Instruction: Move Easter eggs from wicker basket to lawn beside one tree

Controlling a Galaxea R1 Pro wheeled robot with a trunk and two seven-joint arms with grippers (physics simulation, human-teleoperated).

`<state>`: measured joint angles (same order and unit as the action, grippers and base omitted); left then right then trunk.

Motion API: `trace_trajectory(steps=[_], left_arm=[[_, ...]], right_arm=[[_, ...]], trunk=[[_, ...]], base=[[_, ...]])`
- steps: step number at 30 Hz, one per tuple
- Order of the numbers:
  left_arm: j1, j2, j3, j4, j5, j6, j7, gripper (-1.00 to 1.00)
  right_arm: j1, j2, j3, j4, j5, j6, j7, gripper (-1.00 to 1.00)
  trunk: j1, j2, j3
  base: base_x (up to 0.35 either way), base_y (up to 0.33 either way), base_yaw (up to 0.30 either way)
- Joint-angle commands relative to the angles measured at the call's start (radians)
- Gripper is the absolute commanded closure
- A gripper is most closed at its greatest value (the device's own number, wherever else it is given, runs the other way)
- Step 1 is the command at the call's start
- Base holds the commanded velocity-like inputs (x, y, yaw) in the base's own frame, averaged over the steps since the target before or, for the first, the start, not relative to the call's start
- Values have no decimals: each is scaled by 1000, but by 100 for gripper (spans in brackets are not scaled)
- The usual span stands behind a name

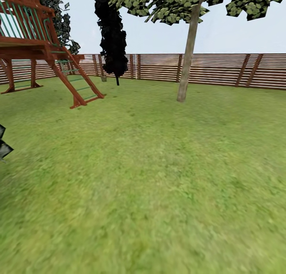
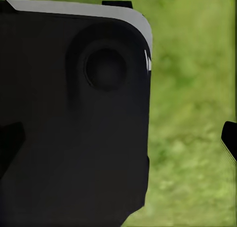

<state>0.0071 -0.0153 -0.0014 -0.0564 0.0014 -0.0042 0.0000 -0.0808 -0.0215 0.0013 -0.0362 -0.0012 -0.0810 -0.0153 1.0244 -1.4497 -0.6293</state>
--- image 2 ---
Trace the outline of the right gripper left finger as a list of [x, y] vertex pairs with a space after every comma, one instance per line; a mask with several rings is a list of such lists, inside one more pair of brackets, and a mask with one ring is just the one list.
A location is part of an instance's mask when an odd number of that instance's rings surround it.
[[0, 180], [26, 140], [22, 122], [0, 127]]

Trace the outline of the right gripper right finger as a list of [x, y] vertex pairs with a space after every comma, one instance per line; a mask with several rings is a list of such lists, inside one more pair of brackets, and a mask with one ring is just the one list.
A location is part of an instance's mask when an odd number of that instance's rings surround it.
[[221, 138], [237, 161], [237, 123], [226, 121]]

